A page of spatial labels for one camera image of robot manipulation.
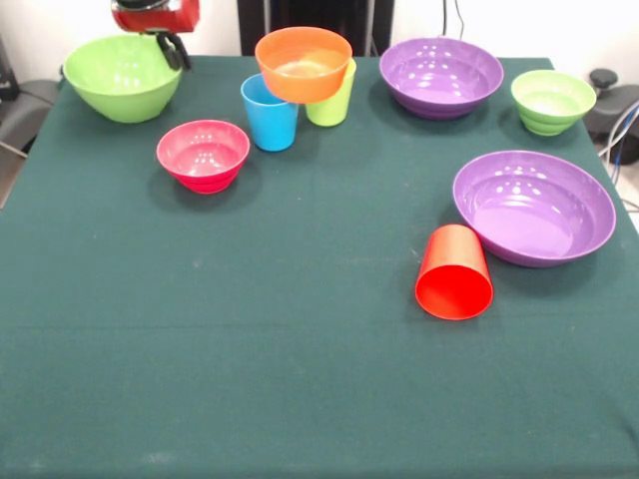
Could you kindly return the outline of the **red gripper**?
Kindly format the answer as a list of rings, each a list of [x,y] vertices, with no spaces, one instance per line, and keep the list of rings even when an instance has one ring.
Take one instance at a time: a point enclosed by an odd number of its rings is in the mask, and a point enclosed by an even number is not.
[[[191,59],[177,33],[191,33],[200,20],[200,1],[110,2],[117,25],[126,32],[158,32],[156,41],[172,70],[190,70]]]

